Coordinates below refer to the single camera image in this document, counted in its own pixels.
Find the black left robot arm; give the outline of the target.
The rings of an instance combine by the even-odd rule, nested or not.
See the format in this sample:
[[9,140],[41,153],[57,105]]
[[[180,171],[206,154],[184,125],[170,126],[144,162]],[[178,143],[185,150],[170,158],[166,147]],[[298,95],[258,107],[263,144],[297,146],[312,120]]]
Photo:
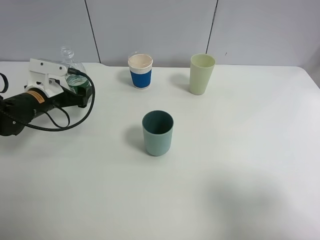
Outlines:
[[[62,88],[62,93],[59,93],[53,97],[48,97],[46,94],[38,88],[32,87],[26,92],[17,94],[15,96],[4,99],[0,98],[0,135],[11,136],[18,135],[25,127],[40,130],[45,132],[62,132],[77,127],[83,123],[90,115],[96,97],[96,89],[91,78],[80,70],[69,68],[68,75],[82,76],[89,82],[89,88],[85,89],[81,87],[79,93],[76,94],[71,90]],[[91,103],[86,115],[78,122],[71,124],[69,114],[64,110],[66,107],[77,106],[79,108],[85,108],[88,105],[88,100],[91,99]],[[53,118],[49,115],[49,111],[52,109],[58,109],[62,111],[67,118],[67,126],[58,125]],[[41,115],[47,115],[55,128],[40,127],[31,124],[31,121]]]

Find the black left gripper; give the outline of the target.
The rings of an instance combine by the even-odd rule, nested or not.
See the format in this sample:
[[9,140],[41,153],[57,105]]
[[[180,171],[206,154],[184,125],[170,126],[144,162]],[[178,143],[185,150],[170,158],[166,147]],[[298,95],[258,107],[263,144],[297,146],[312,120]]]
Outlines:
[[65,108],[72,106],[85,108],[92,96],[92,87],[79,86],[77,90],[78,92],[74,93],[73,91],[58,84],[51,86],[52,108]]

